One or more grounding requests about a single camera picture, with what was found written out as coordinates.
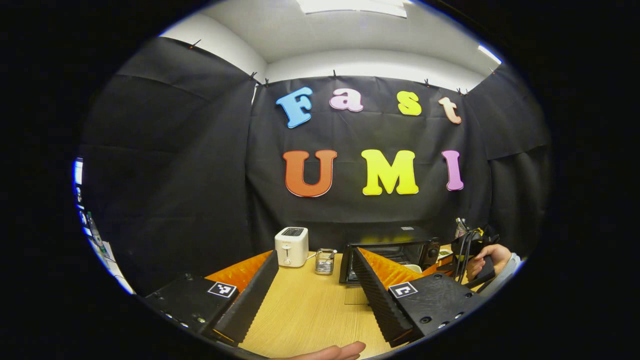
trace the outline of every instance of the white wall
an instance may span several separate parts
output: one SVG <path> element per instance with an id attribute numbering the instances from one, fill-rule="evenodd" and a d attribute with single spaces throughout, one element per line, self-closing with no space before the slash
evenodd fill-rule
<path id="1" fill-rule="evenodd" d="M 196 13 L 160 36 L 189 44 L 202 39 L 197 47 L 229 61 L 247 74 L 257 71 L 255 79 L 264 82 L 266 61 L 231 30 L 206 15 Z"/>
<path id="2" fill-rule="evenodd" d="M 386 50 L 337 50 L 306 54 L 267 65 L 266 78 L 275 81 L 333 75 L 405 79 L 462 92 L 471 91 L 486 76 L 449 62 Z"/>

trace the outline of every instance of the human hand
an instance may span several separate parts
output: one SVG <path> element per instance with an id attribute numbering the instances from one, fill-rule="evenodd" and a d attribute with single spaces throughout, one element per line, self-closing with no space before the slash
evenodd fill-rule
<path id="1" fill-rule="evenodd" d="M 504 269 L 505 265 L 509 259 L 511 259 L 511 251 L 506 247 L 493 244 L 489 246 L 483 247 L 478 255 L 476 255 L 473 259 L 469 259 L 467 264 L 467 280 L 471 281 L 476 278 L 476 275 L 482 270 L 484 266 L 484 257 L 487 255 L 491 255 L 491 260 L 493 261 L 493 271 L 495 275 L 498 275 L 502 269 Z"/>
<path id="2" fill-rule="evenodd" d="M 366 345 L 364 343 L 356 341 L 343 347 L 334 345 L 308 354 L 293 357 L 280 357 L 278 359 L 271 360 L 356 360 L 360 357 L 360 353 L 365 347 Z"/>

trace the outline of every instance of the orange foam pad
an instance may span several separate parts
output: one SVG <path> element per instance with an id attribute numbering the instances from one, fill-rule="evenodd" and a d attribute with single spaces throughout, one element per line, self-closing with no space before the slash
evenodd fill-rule
<path id="1" fill-rule="evenodd" d="M 242 293 L 271 252 L 272 250 L 269 250 L 260 255 L 248 258 L 247 260 L 240 261 L 228 268 L 214 272 L 205 277 L 205 279 L 233 285 L 238 289 L 238 293 Z"/>
<path id="2" fill-rule="evenodd" d="M 422 274 L 417 273 L 404 265 L 400 265 L 395 261 L 385 258 L 384 256 L 378 255 L 360 247 L 358 248 L 358 250 L 367 260 L 386 290 L 389 289 L 389 286 L 420 279 L 423 276 Z"/>

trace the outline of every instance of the ceiling light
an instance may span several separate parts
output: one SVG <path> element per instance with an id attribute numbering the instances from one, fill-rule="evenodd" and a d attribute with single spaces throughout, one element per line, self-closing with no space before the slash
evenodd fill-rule
<path id="1" fill-rule="evenodd" d="M 297 0 L 305 14 L 335 11 L 376 12 L 406 19 L 406 0 Z"/>
<path id="2" fill-rule="evenodd" d="M 500 59 L 498 59 L 498 57 L 496 57 L 496 55 L 492 54 L 491 51 L 487 50 L 484 46 L 478 45 L 478 50 L 482 51 L 485 55 L 489 56 L 491 59 L 493 59 L 498 64 L 502 63 L 502 61 L 500 61 Z"/>

